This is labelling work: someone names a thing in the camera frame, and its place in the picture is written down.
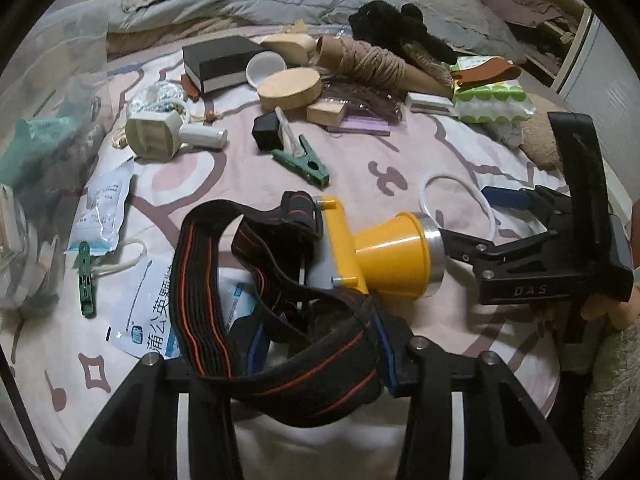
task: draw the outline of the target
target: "black bracket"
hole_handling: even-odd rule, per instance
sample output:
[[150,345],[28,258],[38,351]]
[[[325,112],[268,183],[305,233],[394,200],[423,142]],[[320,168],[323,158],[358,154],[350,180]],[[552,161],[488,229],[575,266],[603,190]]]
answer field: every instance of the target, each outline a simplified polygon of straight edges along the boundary
[[571,197],[543,186],[485,187],[494,207],[526,210],[546,232],[500,246],[442,230],[445,252],[473,265],[479,303],[574,300],[600,293],[628,301],[634,283],[622,221],[609,213],[607,186],[593,121],[549,113]]
[[[414,336],[405,347],[411,407],[398,480],[447,480],[451,393],[462,392],[465,480],[577,480],[569,457],[531,398],[494,352],[473,359]],[[147,354],[82,439],[61,480],[174,480],[178,394],[188,392],[191,480],[241,480],[229,398],[181,358]]]

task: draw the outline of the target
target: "finger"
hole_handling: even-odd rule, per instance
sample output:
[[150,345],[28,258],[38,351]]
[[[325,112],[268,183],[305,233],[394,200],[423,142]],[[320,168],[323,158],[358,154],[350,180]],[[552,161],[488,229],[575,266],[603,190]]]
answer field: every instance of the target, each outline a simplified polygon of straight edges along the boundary
[[618,330],[624,330],[633,325],[640,317],[640,290],[634,287],[628,303],[621,301],[612,306],[609,309],[609,317]]
[[618,302],[601,294],[593,294],[580,309],[580,315],[585,321],[593,321],[604,316],[610,308]]

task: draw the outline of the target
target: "green clip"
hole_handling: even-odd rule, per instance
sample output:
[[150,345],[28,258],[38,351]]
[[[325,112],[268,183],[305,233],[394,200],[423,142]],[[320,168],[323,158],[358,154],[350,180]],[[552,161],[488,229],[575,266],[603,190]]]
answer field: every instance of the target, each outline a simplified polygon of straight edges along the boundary
[[91,281],[91,256],[89,256],[87,242],[81,242],[78,247],[78,283],[80,311],[84,317],[93,317],[95,316],[94,287]]
[[305,155],[293,156],[282,150],[273,150],[271,155],[288,170],[299,174],[302,178],[320,189],[329,185],[329,172],[311,148],[304,135],[298,137]]

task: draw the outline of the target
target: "bedsheet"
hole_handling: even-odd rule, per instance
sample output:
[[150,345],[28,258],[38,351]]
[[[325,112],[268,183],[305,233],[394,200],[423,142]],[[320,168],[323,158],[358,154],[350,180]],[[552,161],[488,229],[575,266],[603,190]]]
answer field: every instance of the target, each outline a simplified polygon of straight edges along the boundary
[[[180,51],[111,73],[114,128],[124,125],[125,104],[140,88],[161,79],[179,80]],[[225,92],[210,94],[192,113],[220,105]],[[559,173],[540,171],[520,150],[510,151],[452,118],[404,111],[404,121],[390,137],[328,134],[302,120],[292,120],[331,173],[326,193],[343,201],[352,231],[386,221],[402,210],[418,210],[418,184],[427,171],[449,171],[479,187],[532,187],[540,184],[567,192]],[[249,105],[215,124],[229,131],[220,152],[181,151],[167,164],[137,161],[127,200],[121,240],[142,238],[151,255],[172,256],[180,223],[195,205],[226,198],[255,208],[271,208],[284,190],[318,191],[290,173],[270,155],[257,152],[250,135],[259,105]],[[95,178],[131,157],[106,140]],[[428,188],[440,224],[484,237],[487,218],[457,183],[445,180]],[[540,232],[537,221],[495,212],[496,243]],[[221,241],[222,266],[237,266],[230,254],[232,233]],[[56,476],[64,469],[82,436],[117,389],[136,359],[105,341],[109,312],[120,296],[126,272],[99,278],[97,317],[82,317],[73,257],[58,302],[50,316],[28,319],[0,333],[0,343],[30,414],[36,434]],[[445,350],[469,356],[492,349],[508,363],[543,413],[551,409],[559,384],[558,358],[545,321],[528,306],[476,304],[470,267],[447,264],[441,289],[415,303],[385,301],[405,316],[415,333]],[[264,415],[246,413],[236,421],[238,444],[247,479],[394,478],[400,455],[407,400],[383,395],[351,416],[324,428],[285,427]],[[19,452],[37,471],[17,419],[0,390],[0,420]],[[178,458],[186,450],[178,446]]]

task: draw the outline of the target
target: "patterned bed cover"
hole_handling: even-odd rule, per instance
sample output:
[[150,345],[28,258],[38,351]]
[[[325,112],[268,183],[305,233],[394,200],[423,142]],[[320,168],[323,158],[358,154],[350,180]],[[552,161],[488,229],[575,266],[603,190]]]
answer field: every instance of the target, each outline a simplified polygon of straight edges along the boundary
[[[179,80],[181,51],[111,75],[115,128],[123,126],[127,99],[151,82]],[[214,99],[192,105],[203,114]],[[171,258],[182,219],[196,204],[226,198],[268,209],[284,190],[305,189],[305,181],[257,152],[250,135],[258,105],[219,120],[228,128],[222,152],[183,152],[168,164],[136,163],[121,240],[143,238],[151,255]],[[448,171],[479,187],[532,187],[540,184],[568,190],[559,173],[540,171],[519,150],[512,152],[451,118],[412,114],[393,127],[390,137],[328,134],[320,127],[293,121],[327,165],[332,183],[327,193],[343,201],[354,232],[379,224],[402,210],[418,210],[418,184],[427,171]],[[106,139],[94,177],[116,168],[131,156]],[[439,180],[428,188],[438,221],[447,229],[484,237],[488,221],[462,186]],[[497,243],[541,230],[496,212]],[[222,266],[236,266],[229,252],[231,235],[221,243]],[[120,297],[123,274],[97,280],[97,317],[80,314],[78,279],[67,257],[61,299],[50,317],[30,319],[4,330],[0,342],[15,375],[48,462],[59,476],[94,418],[117,389],[136,359],[105,341],[109,310]],[[475,304],[470,268],[450,262],[442,288],[416,303],[389,301],[415,333],[444,349],[469,356],[492,349],[508,363],[543,413],[551,409],[559,383],[558,358],[551,333],[528,306]],[[247,413],[236,424],[247,479],[394,478],[408,413],[406,400],[383,396],[372,405],[324,428],[288,428],[264,415]],[[37,472],[8,399],[0,395],[0,418],[12,442]],[[179,451],[180,456],[186,450]]]

